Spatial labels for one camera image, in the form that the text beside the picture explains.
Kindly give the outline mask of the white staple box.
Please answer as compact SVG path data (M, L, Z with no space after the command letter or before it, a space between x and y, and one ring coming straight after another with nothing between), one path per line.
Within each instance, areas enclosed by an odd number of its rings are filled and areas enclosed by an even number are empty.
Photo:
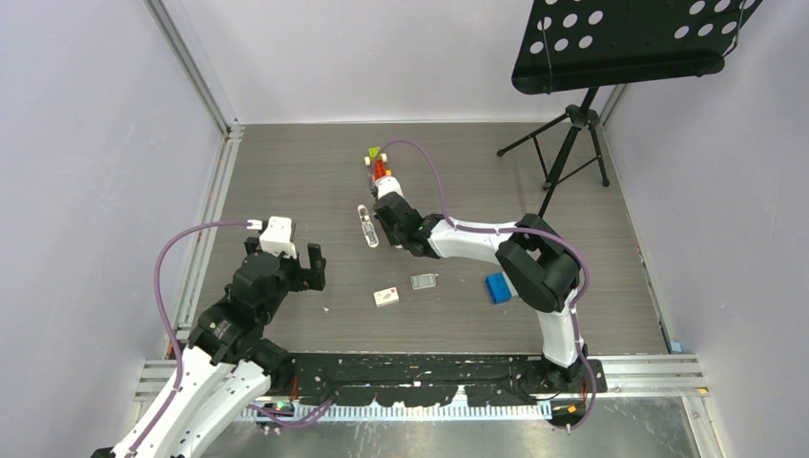
M400 300L400 296L396 287L390 287L374 292L373 299L377 307L384 307L397 303Z

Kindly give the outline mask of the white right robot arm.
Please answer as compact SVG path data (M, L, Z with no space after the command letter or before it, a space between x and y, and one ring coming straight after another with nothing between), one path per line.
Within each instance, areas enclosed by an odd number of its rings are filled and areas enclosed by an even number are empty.
M537 313L548 385L564 392L582 380L583 345L572 316L582 264L541 216L528 213L499 224L423 216L397 193L378 198L373 214L389 243L415 257L499 265L516 295Z

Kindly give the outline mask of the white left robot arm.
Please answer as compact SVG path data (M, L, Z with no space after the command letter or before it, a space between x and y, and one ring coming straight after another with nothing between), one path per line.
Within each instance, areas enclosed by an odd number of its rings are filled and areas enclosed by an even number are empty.
M326 259L317 243L308 244L303 267L273 242L247 241L252 252L198 317L175 373L133 429L93 456L198 457L259 396L291 386L291 356L264 329L288 294L324 289Z

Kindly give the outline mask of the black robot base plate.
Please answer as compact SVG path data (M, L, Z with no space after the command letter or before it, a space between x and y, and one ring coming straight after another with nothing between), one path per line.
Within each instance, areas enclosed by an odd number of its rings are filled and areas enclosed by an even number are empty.
M261 340L249 358L270 376L270 396L306 406L532 406L607 390L595 359L556 367L542 356L404 353L289 353Z

